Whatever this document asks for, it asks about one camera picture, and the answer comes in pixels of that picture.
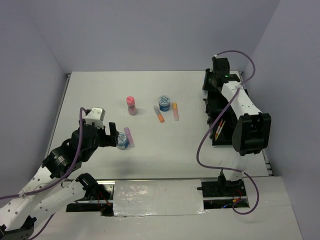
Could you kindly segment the blue paint jar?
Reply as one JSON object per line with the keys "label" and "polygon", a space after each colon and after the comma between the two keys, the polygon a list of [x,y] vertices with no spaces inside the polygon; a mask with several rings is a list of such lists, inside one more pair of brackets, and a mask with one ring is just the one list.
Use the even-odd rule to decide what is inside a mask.
{"label": "blue paint jar", "polygon": [[119,132],[117,137],[117,148],[124,150],[129,146],[127,135],[124,132]]}
{"label": "blue paint jar", "polygon": [[162,112],[167,112],[170,109],[171,100],[167,95],[161,95],[158,98],[158,107]]}

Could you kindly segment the pink highlighter orange cap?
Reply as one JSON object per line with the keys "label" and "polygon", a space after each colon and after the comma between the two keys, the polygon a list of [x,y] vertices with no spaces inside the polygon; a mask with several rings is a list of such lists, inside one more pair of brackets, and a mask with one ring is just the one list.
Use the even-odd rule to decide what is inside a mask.
{"label": "pink highlighter orange cap", "polygon": [[173,109],[174,120],[179,121],[178,105],[176,102],[172,103],[172,109]]}

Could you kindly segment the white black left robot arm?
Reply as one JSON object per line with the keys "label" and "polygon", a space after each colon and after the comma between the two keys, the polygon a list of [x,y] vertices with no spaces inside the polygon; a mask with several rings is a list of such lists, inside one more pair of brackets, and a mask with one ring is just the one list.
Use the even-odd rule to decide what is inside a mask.
{"label": "white black left robot arm", "polygon": [[0,209],[0,238],[2,240],[32,239],[35,227],[49,220],[61,208],[81,199],[108,200],[111,192],[89,173],[80,174],[69,185],[50,195],[50,191],[78,170],[99,148],[116,147],[119,132],[110,122],[110,134],[105,126],[79,122],[71,137],[53,149],[27,185],[9,198]]}

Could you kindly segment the blue paint jar near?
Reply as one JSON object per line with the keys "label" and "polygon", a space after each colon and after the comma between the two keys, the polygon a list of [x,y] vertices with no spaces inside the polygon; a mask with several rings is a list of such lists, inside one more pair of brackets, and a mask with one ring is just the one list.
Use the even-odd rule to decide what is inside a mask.
{"label": "blue paint jar near", "polygon": [[124,132],[119,132],[117,137],[117,148],[124,150],[129,146],[127,135]]}

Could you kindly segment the orange pen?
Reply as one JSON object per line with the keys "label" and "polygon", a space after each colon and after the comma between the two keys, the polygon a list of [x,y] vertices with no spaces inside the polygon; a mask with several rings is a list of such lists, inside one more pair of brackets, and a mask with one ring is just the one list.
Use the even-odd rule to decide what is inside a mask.
{"label": "orange pen", "polygon": [[214,139],[215,139],[215,140],[217,139],[217,137],[218,137],[218,135],[219,135],[219,131],[220,131],[220,128],[221,128],[223,122],[224,122],[224,120],[221,119],[221,120],[220,120],[220,123],[219,123],[219,125],[218,125],[218,127],[217,127],[217,129],[216,129],[215,135],[214,135]]}

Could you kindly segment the purple highlighter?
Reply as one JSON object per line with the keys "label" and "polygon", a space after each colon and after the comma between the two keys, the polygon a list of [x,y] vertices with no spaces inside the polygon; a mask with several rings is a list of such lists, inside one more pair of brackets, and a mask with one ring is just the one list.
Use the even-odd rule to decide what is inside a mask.
{"label": "purple highlighter", "polygon": [[130,147],[134,148],[135,147],[135,143],[134,143],[134,140],[133,140],[133,137],[132,137],[130,129],[128,127],[125,127],[124,128],[124,132],[125,132],[125,135],[126,135],[126,137],[128,139]]}

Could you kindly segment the black four-compartment organizer tray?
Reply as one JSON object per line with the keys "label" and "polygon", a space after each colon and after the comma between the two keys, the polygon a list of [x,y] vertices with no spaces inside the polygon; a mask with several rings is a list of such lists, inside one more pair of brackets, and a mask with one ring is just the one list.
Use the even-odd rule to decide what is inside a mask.
{"label": "black four-compartment organizer tray", "polygon": [[[210,91],[204,101],[209,129],[198,149],[206,138],[211,139],[213,146],[231,146],[242,156],[257,154],[268,145],[271,117],[255,106],[244,89],[230,87],[221,93]],[[225,124],[215,140],[221,119]]]}

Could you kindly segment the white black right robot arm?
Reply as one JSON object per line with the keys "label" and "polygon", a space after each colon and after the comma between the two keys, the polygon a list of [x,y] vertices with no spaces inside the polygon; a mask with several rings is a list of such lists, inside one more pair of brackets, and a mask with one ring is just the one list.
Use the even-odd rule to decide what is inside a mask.
{"label": "white black right robot arm", "polygon": [[213,146],[232,147],[233,159],[219,173],[215,190],[223,196],[243,193],[244,172],[251,160],[269,144],[272,118],[256,107],[240,77],[230,72],[226,57],[212,58],[202,89],[209,139]]}

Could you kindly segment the pink-capped marker tube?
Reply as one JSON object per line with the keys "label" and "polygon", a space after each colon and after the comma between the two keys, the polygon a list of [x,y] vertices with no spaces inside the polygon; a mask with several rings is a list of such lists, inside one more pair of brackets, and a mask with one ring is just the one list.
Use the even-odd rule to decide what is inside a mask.
{"label": "pink-capped marker tube", "polygon": [[128,96],[126,98],[127,109],[130,115],[135,115],[137,113],[136,102],[133,96]]}

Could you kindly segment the blue paint jar far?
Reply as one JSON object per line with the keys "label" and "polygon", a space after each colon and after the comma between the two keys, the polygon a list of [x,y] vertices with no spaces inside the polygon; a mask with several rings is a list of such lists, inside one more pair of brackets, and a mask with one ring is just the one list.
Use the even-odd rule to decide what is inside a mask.
{"label": "blue paint jar far", "polygon": [[162,112],[167,112],[170,109],[171,100],[167,95],[161,95],[158,98],[158,107]]}

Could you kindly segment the silver tape-covered panel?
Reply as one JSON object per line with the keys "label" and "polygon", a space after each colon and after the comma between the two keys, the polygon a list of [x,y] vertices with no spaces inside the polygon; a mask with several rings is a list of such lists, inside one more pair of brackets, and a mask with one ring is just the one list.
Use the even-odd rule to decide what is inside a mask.
{"label": "silver tape-covered panel", "polygon": [[113,214],[119,217],[187,216],[204,214],[201,181],[116,181]]}

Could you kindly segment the orange-capped clear highlighter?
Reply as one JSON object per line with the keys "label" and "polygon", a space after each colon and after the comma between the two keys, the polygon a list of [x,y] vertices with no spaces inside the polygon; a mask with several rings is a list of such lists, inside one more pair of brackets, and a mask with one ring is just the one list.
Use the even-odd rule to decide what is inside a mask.
{"label": "orange-capped clear highlighter", "polygon": [[155,112],[156,115],[157,115],[158,120],[159,120],[161,123],[164,123],[164,122],[165,122],[165,119],[164,119],[164,117],[162,116],[161,111],[160,111],[160,109],[158,108],[158,106],[157,106],[157,105],[153,105],[153,109],[154,109],[154,112]]}

